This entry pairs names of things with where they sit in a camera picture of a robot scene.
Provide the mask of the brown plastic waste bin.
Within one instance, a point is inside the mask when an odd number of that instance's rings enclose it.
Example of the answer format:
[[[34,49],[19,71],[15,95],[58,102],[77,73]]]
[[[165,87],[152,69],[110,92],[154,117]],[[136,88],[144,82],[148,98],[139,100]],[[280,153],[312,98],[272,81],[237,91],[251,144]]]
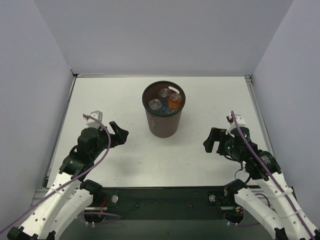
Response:
[[[163,113],[162,108],[153,110],[149,104],[154,99],[160,100],[160,90],[173,88],[173,93],[177,93],[182,97],[182,103],[171,113]],[[156,81],[151,83],[142,94],[142,104],[146,113],[149,130],[153,135],[159,138],[168,138],[172,136],[178,129],[180,117],[186,103],[186,94],[183,89],[176,83],[170,81]]]

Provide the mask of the orange label plastic bottle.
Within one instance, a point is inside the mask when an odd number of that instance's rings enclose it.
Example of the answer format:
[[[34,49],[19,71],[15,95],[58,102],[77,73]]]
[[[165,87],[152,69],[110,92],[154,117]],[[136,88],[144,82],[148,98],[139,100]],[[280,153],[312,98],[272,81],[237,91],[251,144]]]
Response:
[[[183,97],[179,93],[172,93],[168,98],[168,113],[178,111],[183,104]]]

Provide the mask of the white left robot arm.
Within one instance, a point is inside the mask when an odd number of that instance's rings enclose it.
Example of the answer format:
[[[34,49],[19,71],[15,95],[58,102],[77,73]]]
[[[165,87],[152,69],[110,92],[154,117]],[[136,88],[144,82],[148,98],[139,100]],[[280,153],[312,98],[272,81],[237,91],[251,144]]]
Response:
[[[102,186],[87,180],[87,174],[102,162],[111,148],[126,143],[129,132],[114,121],[113,133],[99,120],[83,129],[45,196],[28,212],[30,216],[7,233],[9,240],[57,240],[66,227],[87,206],[101,203]]]

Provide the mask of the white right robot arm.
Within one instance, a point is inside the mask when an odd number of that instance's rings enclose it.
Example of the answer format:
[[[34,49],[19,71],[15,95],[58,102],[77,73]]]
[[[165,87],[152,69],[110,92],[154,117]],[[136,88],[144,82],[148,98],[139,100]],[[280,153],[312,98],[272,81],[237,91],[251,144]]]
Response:
[[[266,197],[263,203],[246,182],[235,179],[224,187],[224,195],[249,212],[274,240],[318,240],[320,230],[304,213],[288,186],[275,157],[251,141],[243,125],[211,128],[203,146],[207,153],[218,143],[217,154],[241,164]]]

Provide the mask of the blue label plastic bottle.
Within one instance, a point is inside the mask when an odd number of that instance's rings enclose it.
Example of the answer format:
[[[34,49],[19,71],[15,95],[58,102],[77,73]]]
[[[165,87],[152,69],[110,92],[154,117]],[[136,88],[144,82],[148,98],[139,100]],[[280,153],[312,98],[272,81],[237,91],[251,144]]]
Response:
[[[168,114],[168,107],[167,106],[163,106],[161,108],[160,113],[161,113],[161,115],[167,115]]]

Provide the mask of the clear plastic bottle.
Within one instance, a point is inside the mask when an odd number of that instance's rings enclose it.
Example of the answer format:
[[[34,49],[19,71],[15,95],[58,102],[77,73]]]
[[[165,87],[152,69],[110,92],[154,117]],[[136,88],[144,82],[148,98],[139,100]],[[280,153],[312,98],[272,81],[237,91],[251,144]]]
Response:
[[[162,88],[158,92],[160,99],[167,99],[171,95],[171,90],[169,88]]]

